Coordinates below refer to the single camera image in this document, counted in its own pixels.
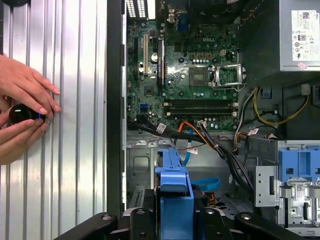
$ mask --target blue plastic bracket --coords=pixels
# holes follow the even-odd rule
[[[161,240],[193,240],[194,194],[188,170],[181,165],[176,149],[162,148],[159,154],[162,167],[155,172],[160,175],[160,192],[184,193],[160,198]]]
[[[281,148],[278,152],[279,180],[286,183],[290,178],[304,178],[313,183],[320,177],[320,147],[290,150]]]

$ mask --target side panel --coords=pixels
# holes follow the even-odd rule
[[[0,239],[51,240],[107,210],[107,1],[4,6],[3,53],[60,88],[62,112],[0,167]]]

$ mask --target power supply label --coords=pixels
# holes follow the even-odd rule
[[[316,10],[295,10],[292,16],[292,60],[320,61],[320,18]]]

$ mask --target finger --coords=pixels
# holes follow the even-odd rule
[[[42,86],[34,85],[29,80],[20,80],[15,84],[26,91],[28,94],[30,94],[39,104],[41,104],[45,108],[45,110],[47,111],[46,115],[49,119],[52,119],[54,117],[50,103],[45,95],[46,90]]]
[[[26,105],[39,114],[48,114],[48,111],[44,109],[39,103],[37,103],[37,101],[35,101],[28,93],[26,93],[26,91],[22,90],[20,87],[14,84],[11,85],[10,88],[6,89],[4,94]]]
[[[7,100],[5,100],[4,96],[0,95],[0,110],[1,112],[5,112],[10,108],[10,104]]]
[[[3,127],[9,120],[9,111],[0,114],[0,128]]]
[[[32,136],[32,134],[39,128],[39,126],[43,123],[41,118],[35,120],[33,126],[29,127],[25,131],[19,133],[15,137],[10,140],[0,144],[0,153],[3,155],[8,155],[11,152],[24,152],[28,149],[27,141]]]
[[[43,86],[36,80],[34,79],[33,77],[27,77],[27,79],[32,82],[33,84],[37,85],[39,88],[43,88]],[[61,111],[61,108],[59,106],[59,104],[54,100],[54,98],[51,96],[51,94],[49,94],[46,90],[43,91],[46,99],[49,101],[49,104],[51,106],[51,108],[53,110],[55,110],[56,112],[60,112]]]
[[[38,83],[40,83],[46,89],[49,89],[53,94],[60,94],[59,89],[36,70],[33,71],[32,75],[34,79],[38,81]]]
[[[0,144],[3,144],[9,141],[10,139],[14,138],[18,134],[31,128],[34,124],[35,124],[35,121],[33,119],[28,119],[0,130]]]
[[[38,139],[40,139],[45,131],[48,129],[49,125],[47,123],[43,123],[28,139],[26,142],[27,147],[31,147]]]

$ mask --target black knob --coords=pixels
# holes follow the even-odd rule
[[[10,7],[21,7],[27,3],[30,3],[30,0],[2,0],[5,4]]]
[[[33,111],[26,105],[19,104],[11,108],[9,112],[9,119],[12,124],[17,124],[28,119],[42,119],[45,121],[46,116]]]

